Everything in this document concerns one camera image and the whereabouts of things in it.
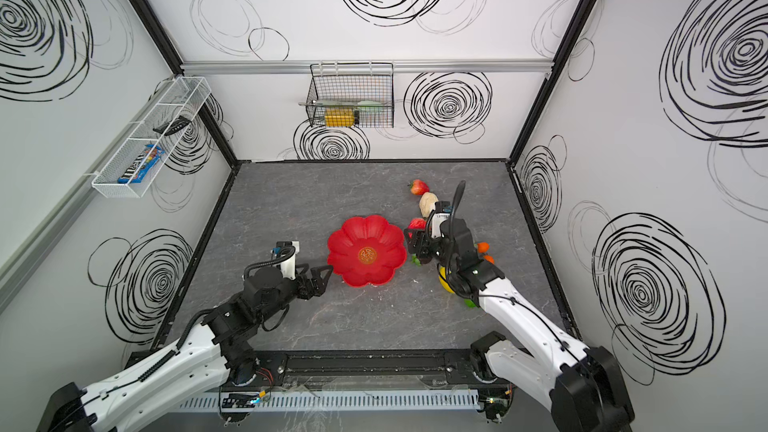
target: red flower-shaped plate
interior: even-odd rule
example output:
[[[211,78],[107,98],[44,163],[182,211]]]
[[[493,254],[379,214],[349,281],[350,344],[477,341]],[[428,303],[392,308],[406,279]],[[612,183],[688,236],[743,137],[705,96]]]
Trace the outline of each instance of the red flower-shaped plate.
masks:
[[[382,216],[352,217],[328,237],[328,264],[352,287],[385,284],[406,263],[404,241]]]

